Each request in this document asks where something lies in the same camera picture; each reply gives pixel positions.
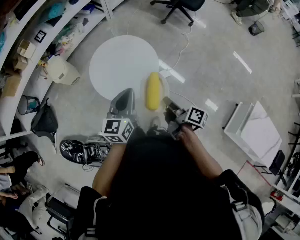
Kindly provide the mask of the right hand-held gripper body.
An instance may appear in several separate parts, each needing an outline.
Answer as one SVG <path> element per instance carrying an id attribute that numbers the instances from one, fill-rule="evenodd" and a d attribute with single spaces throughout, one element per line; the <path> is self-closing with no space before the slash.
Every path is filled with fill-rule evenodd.
<path id="1" fill-rule="evenodd" d="M 174 140 L 177 139 L 183 126 L 189 126 L 195 132 L 204 129 L 207 120 L 208 113 L 196 106 L 191 106 L 188 110 L 172 106 L 168 107 L 165 113 L 165 121 L 168 124 L 167 132 Z"/>

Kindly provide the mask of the white round plate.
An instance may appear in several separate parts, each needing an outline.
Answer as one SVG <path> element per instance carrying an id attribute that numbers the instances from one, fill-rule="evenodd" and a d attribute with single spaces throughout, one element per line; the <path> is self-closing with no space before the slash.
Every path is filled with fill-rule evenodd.
<path id="1" fill-rule="evenodd" d="M 160 105 L 157 110 L 149 110 L 146 107 L 146 85 L 147 85 L 147 79 L 150 75 L 146 78 L 143 78 L 140 84 L 140 98 L 144 103 L 145 108 L 151 112 L 162 112 L 163 110 L 165 110 L 166 104 L 164 103 L 163 98 L 170 97 L 170 87 L 167 80 L 159 72 L 158 74 L 160 79 Z"/>

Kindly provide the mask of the yellow corn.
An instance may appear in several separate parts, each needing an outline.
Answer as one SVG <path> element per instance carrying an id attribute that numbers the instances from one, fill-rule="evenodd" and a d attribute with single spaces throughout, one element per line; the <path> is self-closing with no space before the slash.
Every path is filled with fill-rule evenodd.
<path id="1" fill-rule="evenodd" d="M 152 72 L 146 82 L 146 108 L 155 111 L 161 102 L 161 83 L 158 72 Z"/>

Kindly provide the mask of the person's grey shoe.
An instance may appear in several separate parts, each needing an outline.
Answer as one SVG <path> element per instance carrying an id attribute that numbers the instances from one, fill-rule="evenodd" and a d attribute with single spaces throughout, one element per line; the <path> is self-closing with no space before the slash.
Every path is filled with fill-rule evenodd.
<path id="1" fill-rule="evenodd" d="M 150 121 L 149 128 L 160 128 L 161 127 L 161 119 L 158 116 L 155 116 Z"/>

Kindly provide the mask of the white marble board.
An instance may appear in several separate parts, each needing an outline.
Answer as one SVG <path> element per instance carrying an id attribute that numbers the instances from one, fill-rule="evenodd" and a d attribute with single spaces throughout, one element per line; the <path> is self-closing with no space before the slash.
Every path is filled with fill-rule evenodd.
<path id="1" fill-rule="evenodd" d="M 260 102 L 236 104 L 223 130 L 251 160 L 266 168 L 273 164 L 283 142 Z"/>

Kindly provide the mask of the black backpack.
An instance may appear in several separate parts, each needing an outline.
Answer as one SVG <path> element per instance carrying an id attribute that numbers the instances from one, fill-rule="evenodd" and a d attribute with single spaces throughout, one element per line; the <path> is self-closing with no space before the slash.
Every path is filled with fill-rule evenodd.
<path id="1" fill-rule="evenodd" d="M 31 131 L 37 137 L 47 137 L 52 144 L 56 145 L 56 134 L 59 128 L 57 116 L 52 106 L 46 100 L 43 107 L 37 112 L 31 122 Z"/>

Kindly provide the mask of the person's black clothing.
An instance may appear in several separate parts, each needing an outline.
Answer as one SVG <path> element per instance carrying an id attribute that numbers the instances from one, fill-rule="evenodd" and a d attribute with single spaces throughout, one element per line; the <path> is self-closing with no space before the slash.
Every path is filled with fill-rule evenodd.
<path id="1" fill-rule="evenodd" d="M 139 131 L 126 144 L 109 196 L 80 191 L 72 240 L 242 240 L 230 197 L 265 214 L 230 169 L 205 177 L 177 137 Z"/>

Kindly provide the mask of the beige plastic trash bin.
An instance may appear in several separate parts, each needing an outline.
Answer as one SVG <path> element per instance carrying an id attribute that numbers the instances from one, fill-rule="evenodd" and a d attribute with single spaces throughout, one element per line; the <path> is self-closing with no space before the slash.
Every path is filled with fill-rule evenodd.
<path id="1" fill-rule="evenodd" d="M 78 70 L 61 56 L 52 56 L 46 70 L 56 84 L 72 86 L 81 78 Z"/>

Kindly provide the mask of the black folding stool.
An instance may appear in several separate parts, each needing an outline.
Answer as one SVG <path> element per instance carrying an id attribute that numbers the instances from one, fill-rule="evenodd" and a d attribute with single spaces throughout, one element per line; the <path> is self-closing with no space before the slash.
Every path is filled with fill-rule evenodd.
<path id="1" fill-rule="evenodd" d="M 281 181 L 283 182 L 283 185 L 286 187 L 288 184 L 284 177 L 284 173 L 281 170 L 281 166 L 283 165 L 285 158 L 286 156 L 283 153 L 283 151 L 279 150 L 270 167 L 261 166 L 261 165 L 254 165 L 254 167 L 260 168 L 262 174 L 274 175 L 274 176 L 279 175 Z"/>

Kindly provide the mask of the white shelf unit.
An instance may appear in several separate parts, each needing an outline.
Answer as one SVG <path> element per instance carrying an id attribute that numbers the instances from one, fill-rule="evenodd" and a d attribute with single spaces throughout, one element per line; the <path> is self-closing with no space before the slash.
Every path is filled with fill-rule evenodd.
<path id="1" fill-rule="evenodd" d="M 68 60 L 88 34 L 103 20 L 109 20 L 111 12 L 125 0 L 21 0 L 25 14 L 22 19 L 16 15 L 8 21 L 4 33 L 4 44 L 0 51 L 0 73 L 4 69 L 17 72 L 21 81 L 14 97 L 0 98 L 0 143 L 30 134 L 32 115 L 20 115 L 18 105 L 22 95 L 35 96 L 42 101 L 53 80 L 37 70 L 38 62 L 58 34 L 74 18 L 87 19 L 83 33 L 74 36 L 68 50 L 61 57 Z M 54 25 L 40 22 L 40 15 L 49 3 L 66 2 L 65 10 L 60 20 Z M 35 36 L 42 30 L 47 36 L 42 43 L 35 41 Z M 31 59 L 20 56 L 17 49 L 22 40 L 36 46 Z"/>

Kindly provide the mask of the large cardboard box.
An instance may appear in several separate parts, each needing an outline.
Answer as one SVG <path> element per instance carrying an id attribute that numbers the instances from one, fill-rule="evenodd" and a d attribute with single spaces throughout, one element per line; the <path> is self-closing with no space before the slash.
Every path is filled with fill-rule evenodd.
<path id="1" fill-rule="evenodd" d="M 17 93 L 21 79 L 22 77 L 19 73 L 8 75 L 2 90 L 1 98 L 14 97 Z"/>

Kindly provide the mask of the black and white patterned card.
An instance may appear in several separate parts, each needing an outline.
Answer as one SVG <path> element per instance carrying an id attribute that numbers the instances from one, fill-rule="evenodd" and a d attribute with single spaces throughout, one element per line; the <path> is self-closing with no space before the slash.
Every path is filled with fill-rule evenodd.
<path id="1" fill-rule="evenodd" d="M 39 30 L 39 32 L 36 34 L 34 40 L 41 44 L 46 36 L 47 36 L 46 32 L 44 32 L 43 30 Z"/>

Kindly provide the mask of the white storage rack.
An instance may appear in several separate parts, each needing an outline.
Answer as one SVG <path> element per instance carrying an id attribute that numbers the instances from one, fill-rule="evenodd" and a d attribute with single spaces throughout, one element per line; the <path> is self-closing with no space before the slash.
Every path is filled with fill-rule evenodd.
<path id="1" fill-rule="evenodd" d="M 291 222 L 281 230 L 283 238 L 300 240 L 300 151 L 296 151 L 285 168 L 282 177 L 273 185 L 274 190 L 282 195 L 279 202 L 287 210 Z"/>

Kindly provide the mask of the teal plastic bag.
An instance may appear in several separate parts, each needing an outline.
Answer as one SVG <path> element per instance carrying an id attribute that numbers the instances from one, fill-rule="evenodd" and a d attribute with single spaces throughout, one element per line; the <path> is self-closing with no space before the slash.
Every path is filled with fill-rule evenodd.
<path id="1" fill-rule="evenodd" d="M 52 20 L 54 18 L 57 18 L 59 16 L 61 16 L 66 8 L 66 2 L 62 1 L 62 2 L 57 2 L 55 4 L 53 4 L 48 10 L 47 10 L 47 21 L 48 20 Z"/>

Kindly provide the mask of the black metal frame chair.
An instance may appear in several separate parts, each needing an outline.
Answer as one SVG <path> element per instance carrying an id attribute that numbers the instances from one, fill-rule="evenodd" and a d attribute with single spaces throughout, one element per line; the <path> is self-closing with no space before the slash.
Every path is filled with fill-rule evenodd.
<path id="1" fill-rule="evenodd" d="M 67 204 L 66 202 L 61 202 L 56 198 L 57 193 L 59 193 L 63 189 L 73 190 L 80 194 L 80 192 L 77 189 L 73 188 L 67 183 L 61 186 L 55 193 L 53 194 L 48 193 L 47 200 L 45 202 L 45 208 L 48 214 L 50 215 L 50 218 L 47 221 L 47 225 L 55 232 L 62 235 L 64 237 L 64 240 L 72 240 L 71 229 L 73 226 L 75 209 L 71 207 L 69 204 Z M 60 226 L 58 226 L 57 228 L 53 227 L 51 225 L 51 221 L 53 219 L 64 224 L 65 229 L 62 229 Z"/>

